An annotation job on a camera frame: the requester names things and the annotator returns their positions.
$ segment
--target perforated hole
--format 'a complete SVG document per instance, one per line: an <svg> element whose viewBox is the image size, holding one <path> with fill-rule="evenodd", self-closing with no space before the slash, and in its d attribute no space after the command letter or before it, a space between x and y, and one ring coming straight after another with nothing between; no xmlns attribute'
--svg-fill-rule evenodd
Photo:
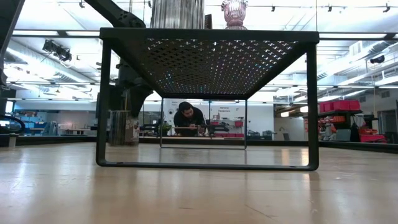
<svg viewBox="0 0 398 224"><path fill-rule="evenodd" d="M297 42L146 39L130 44L164 93L245 95Z"/></svg>

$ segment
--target ceiling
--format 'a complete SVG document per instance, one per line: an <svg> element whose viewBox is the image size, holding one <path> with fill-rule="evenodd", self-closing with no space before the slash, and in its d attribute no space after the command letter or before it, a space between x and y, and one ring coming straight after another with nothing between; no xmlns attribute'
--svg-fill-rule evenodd
<svg viewBox="0 0 398 224"><path fill-rule="evenodd" d="M130 5L132 13L140 17L147 27L150 25L152 9L148 5L148 0L114 0L114 2L125 11L129 11ZM213 17L213 28L224 29L226 22L221 11L222 0L206 1L205 14L211 14ZM249 0L249 7L246 12L244 25L250 30L297 30L310 31L317 30L319 32L398 32L398 0L390 1L368 1L368 0ZM80 7L80 0L26 0L22 9L20 18L16 25L16 30L99 30L100 27L111 27L111 24L97 13L90 5L83 3L84 7ZM386 10L386 3L391 9ZM23 51L24 55L39 54L39 59L52 60L46 66L32 68L30 62L23 60L23 55L14 54L15 58L22 60L9 63L8 72L9 81L19 82L81 82L81 83L98 83L100 81L100 73L97 62L101 61L101 41L97 38L51 38L55 43L67 49L70 49L74 59L71 63L61 65L59 60L48 55L42 50L46 38L43 37L13 37L12 41L16 47L20 49L26 48L31 51ZM349 55L349 47L357 41L353 40L325 40L318 44L318 69L325 71L324 75L318 82L319 85L341 85L358 75L366 73L367 62L360 58L354 61L344 61L339 58ZM390 46L386 55L386 61L380 65L386 66L396 61L396 47ZM116 54L112 56L111 78L117 78L119 57ZM44 75L44 70L50 67L55 70L53 76ZM286 71L282 72L270 84L273 85L306 85L305 56L297 60ZM24 70L33 70L29 75ZM376 80L382 80L386 77L379 77L378 73L364 77L349 84L362 85L363 81L367 81L369 77ZM65 94L57 94L57 90L64 88L69 96L75 98L87 98L95 100L96 92L99 91L97 85L49 85L48 97L64 98ZM28 95L36 90L40 93L43 89L40 85L34 87L26 85L10 85L11 88L25 91ZM320 89L320 97L324 94L331 94L334 90ZM305 88L292 87L273 87L264 88L261 94L268 94L276 97L276 100L294 101L295 98L305 96Z"/></svg>

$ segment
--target black robotic arm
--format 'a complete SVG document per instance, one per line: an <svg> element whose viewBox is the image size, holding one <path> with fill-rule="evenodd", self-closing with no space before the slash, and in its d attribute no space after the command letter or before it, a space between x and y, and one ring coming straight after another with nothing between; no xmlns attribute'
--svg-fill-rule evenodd
<svg viewBox="0 0 398 224"><path fill-rule="evenodd" d="M107 19L113 27L146 28L145 23L134 14L121 9L112 0L85 0L93 9ZM153 89L132 69L123 58L118 65L119 77L116 86L128 91L128 110L138 117L145 99Z"/></svg>

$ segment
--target wooden floor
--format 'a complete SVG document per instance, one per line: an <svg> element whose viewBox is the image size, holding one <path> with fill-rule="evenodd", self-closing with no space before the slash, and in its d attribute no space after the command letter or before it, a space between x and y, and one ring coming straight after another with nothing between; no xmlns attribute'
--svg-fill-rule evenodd
<svg viewBox="0 0 398 224"><path fill-rule="evenodd" d="M0 223L397 223L398 155L321 149L316 172L107 168L95 144L0 148ZM241 151L110 149L108 159L243 163ZM305 164L250 147L248 164Z"/></svg>

